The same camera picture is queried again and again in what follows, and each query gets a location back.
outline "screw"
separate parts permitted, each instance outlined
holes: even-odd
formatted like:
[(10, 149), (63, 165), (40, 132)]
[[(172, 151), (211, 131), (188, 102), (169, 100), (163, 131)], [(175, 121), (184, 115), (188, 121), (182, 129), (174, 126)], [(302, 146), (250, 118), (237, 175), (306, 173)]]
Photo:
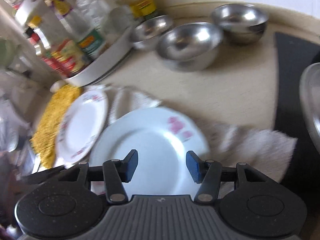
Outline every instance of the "screw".
[(125, 195), (123, 194), (112, 194), (110, 200), (113, 202), (121, 202), (125, 200)]
[(200, 194), (197, 198), (201, 202), (210, 202), (213, 199), (210, 194)]

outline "metal bowl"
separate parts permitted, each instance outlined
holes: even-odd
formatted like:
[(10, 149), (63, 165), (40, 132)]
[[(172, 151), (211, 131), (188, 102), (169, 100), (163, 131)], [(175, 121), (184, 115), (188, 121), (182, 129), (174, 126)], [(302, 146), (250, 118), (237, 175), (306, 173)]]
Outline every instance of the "metal bowl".
[(268, 15), (254, 5), (226, 4), (215, 8), (213, 22), (221, 27), (227, 39), (238, 44), (258, 41), (267, 28)]
[(208, 67), (216, 58), (222, 31), (211, 23), (197, 22), (173, 28), (164, 34), (156, 52), (165, 65), (177, 71), (197, 71)]
[(162, 15), (147, 20), (134, 28), (129, 41), (136, 49), (150, 51), (155, 49), (160, 35), (170, 30), (173, 21), (168, 15)]

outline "ribbed gray panel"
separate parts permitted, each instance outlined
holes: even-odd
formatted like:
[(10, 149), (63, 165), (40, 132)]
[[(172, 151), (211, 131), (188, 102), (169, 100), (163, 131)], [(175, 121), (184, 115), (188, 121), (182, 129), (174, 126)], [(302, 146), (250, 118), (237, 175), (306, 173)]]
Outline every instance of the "ribbed gray panel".
[[(109, 208), (103, 220), (73, 240), (249, 240), (227, 227), (214, 208), (190, 196), (135, 196)], [(291, 236), (286, 240), (299, 240)]]

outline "bowl rim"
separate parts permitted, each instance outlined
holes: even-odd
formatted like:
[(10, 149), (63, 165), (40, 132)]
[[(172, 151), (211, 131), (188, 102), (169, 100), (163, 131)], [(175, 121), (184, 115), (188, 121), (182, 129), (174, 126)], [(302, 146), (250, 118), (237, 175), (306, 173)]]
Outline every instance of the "bowl rim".
[[(219, 33), (219, 35), (220, 35), (220, 40), (218, 41), (218, 43), (217, 43), (213, 48), (208, 49), (207, 51), (205, 51), (204, 53), (202, 53), (202, 54), (200, 54), (200, 55), (198, 55), (198, 56), (191, 57), (191, 58), (188, 58), (188, 59), (183, 59), (183, 60), (170, 59), (170, 58), (167, 58), (167, 57), (163, 57), (163, 56), (161, 56), (161, 55), (159, 54), (158, 50), (159, 50), (160, 43), (161, 43), (161, 41), (165, 38), (166, 35), (172, 33), (175, 29), (177, 29), (177, 28), (179, 28), (179, 27), (182, 27), (182, 26), (185, 26), (185, 25), (194, 25), (194, 24), (209, 25), (210, 27), (215, 28), (216, 31), (217, 31), (217, 32)], [(186, 23), (186, 24), (182, 24), (182, 25), (176, 26), (176, 27), (172, 28), (170, 31), (168, 31), (168, 32), (166, 32), (165, 34), (163, 34), (163, 35), (160, 37), (160, 39), (159, 39), (159, 41), (158, 41), (158, 43), (157, 43), (157, 45), (156, 45), (155, 52), (156, 52), (156, 54), (157, 54), (160, 58), (165, 59), (165, 60), (168, 60), (168, 61), (173, 61), (173, 62), (177, 62), (177, 61), (179, 61), (179, 62), (187, 62), (187, 61), (194, 60), (194, 59), (196, 59), (196, 58), (198, 58), (198, 57), (201, 57), (201, 56), (202, 56), (203, 54), (205, 54), (205, 53), (210, 52), (210, 51), (213, 50), (214, 48), (218, 47), (218, 46), (222, 43), (222, 41), (223, 41), (223, 31), (222, 31), (216, 24), (209, 23), (209, 22)]]
[[(167, 20), (169, 20), (169, 26), (168, 26), (168, 28), (164, 29), (164, 30), (163, 30), (161, 33), (159, 33), (159, 34), (156, 34), (156, 35), (154, 35), (154, 36), (152, 36), (152, 37), (150, 37), (150, 38), (148, 38), (148, 39), (142, 40), (142, 41), (136, 41), (135, 39), (133, 39), (133, 35), (135, 34), (136, 29), (137, 29), (139, 26), (145, 24), (146, 22), (149, 22), (149, 21), (152, 21), (152, 20), (154, 20), (154, 19), (157, 19), (157, 18), (167, 18)], [(129, 41), (130, 41), (131, 43), (139, 43), (139, 42), (144, 42), (144, 41), (150, 40), (150, 39), (152, 39), (152, 38), (154, 38), (154, 37), (156, 37), (156, 36), (162, 35), (163, 33), (167, 32), (168, 30), (170, 30), (170, 29), (172, 28), (172, 26), (173, 26), (173, 19), (172, 19), (168, 14), (164, 14), (164, 15), (160, 15), (160, 16), (157, 16), (157, 17), (153, 17), (153, 18), (151, 18), (151, 19), (149, 19), (149, 20), (146, 20), (146, 21), (144, 21), (144, 22), (142, 22), (142, 23), (139, 23), (137, 26), (135, 26), (134, 28), (132, 28), (131, 33), (130, 33), (130, 36), (129, 36)]]
[(224, 5), (217, 6), (217, 7), (214, 8), (214, 10), (210, 13), (210, 18), (213, 20), (213, 22), (214, 22), (217, 26), (219, 26), (219, 27), (222, 28), (222, 29), (224, 29), (224, 27), (221, 26), (219, 23), (215, 22), (215, 19), (220, 19), (219, 17), (217, 17), (217, 16), (215, 15), (215, 13), (216, 13), (216, 10), (217, 10), (217, 9), (219, 9), (219, 8), (221, 8), (221, 7), (224, 7), (224, 6), (229, 6), (229, 5), (237, 5), (237, 6), (240, 5), (240, 6), (244, 6), (244, 7), (250, 7), (250, 8), (253, 8), (254, 10), (259, 11), (260, 13), (264, 14), (264, 16), (265, 16), (265, 18), (266, 18), (265, 21), (263, 21), (263, 22), (261, 22), (261, 23), (257, 23), (257, 24), (252, 24), (252, 25), (244, 26), (244, 27), (246, 27), (246, 28), (264, 24), (264, 23), (268, 22), (268, 20), (269, 20), (269, 14), (268, 14), (266, 11), (264, 11), (263, 9), (259, 8), (258, 6), (254, 5), (254, 4), (251, 4), (251, 3), (227, 3), (227, 4), (224, 4)]

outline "small white plate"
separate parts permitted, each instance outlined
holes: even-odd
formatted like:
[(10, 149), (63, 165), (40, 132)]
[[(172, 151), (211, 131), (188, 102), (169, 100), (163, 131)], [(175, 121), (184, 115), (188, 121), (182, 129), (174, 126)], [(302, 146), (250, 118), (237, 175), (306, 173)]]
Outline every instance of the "small white plate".
[[(199, 189), (186, 167), (186, 152), (199, 157), (209, 152), (201, 131), (187, 116), (165, 107), (130, 112), (101, 134), (90, 154), (90, 166), (111, 159), (123, 159), (131, 149), (139, 155), (131, 182), (123, 183), (129, 199), (132, 195), (191, 195)], [(101, 194), (103, 183), (92, 183), (92, 191)]]
[(57, 159), (76, 163), (85, 157), (100, 135), (108, 112), (107, 95), (90, 90), (69, 107), (56, 137)]

